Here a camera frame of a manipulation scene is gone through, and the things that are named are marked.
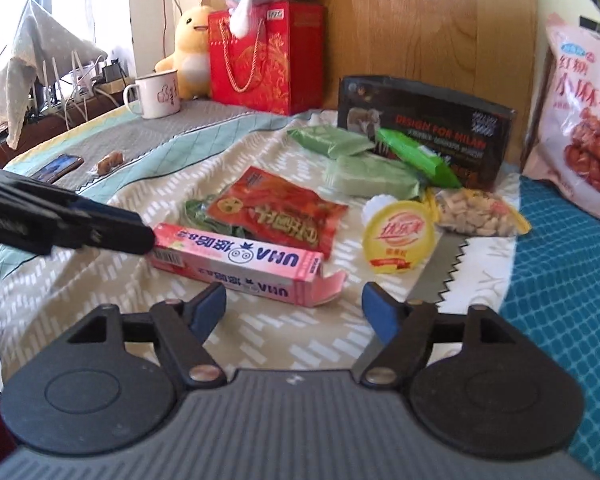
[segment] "bag of peanuts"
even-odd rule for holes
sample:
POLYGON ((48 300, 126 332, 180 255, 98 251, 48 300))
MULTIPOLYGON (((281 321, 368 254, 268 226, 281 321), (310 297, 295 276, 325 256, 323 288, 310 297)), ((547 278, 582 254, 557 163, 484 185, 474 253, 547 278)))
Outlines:
POLYGON ((555 14, 547 33, 555 69, 523 174, 600 218, 600 36, 555 14))
POLYGON ((511 237, 531 231, 526 219, 493 193, 477 189, 427 189, 433 221, 468 236, 511 237))

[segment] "smartphone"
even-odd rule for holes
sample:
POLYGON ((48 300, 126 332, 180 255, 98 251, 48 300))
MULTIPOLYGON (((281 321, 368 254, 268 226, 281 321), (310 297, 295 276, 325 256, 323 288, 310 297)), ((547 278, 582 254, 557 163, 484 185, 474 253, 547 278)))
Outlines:
POLYGON ((79 168, 83 162, 84 159, 81 156, 67 155, 64 153, 52 160, 44 168, 37 170, 36 173, 31 175, 31 178, 39 180, 40 182, 52 184, 70 171, 79 168))

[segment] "wooden headboard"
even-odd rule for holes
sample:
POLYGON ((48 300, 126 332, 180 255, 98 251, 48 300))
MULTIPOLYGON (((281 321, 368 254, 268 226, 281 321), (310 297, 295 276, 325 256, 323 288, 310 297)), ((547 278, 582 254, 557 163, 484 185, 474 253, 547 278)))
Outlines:
POLYGON ((336 107, 338 81, 350 74, 474 94, 518 111, 507 161, 519 163, 532 98, 536 0, 309 1, 328 9, 325 107, 336 107))

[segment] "pink box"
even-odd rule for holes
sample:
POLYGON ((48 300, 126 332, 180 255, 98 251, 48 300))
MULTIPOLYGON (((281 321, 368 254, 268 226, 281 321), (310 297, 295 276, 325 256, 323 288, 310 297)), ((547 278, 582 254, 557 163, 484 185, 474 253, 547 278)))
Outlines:
POLYGON ((154 229, 155 248, 147 259, 160 270, 299 306, 336 298, 347 273, 322 276, 324 255, 177 225, 154 229))

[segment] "blue checkered fabric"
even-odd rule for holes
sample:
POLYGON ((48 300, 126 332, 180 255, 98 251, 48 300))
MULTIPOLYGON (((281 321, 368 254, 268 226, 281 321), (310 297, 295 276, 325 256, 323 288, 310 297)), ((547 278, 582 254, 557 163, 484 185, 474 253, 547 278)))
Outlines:
POLYGON ((600 221, 522 178, 520 237, 501 314, 571 373, 586 412, 570 453, 600 475, 600 221))

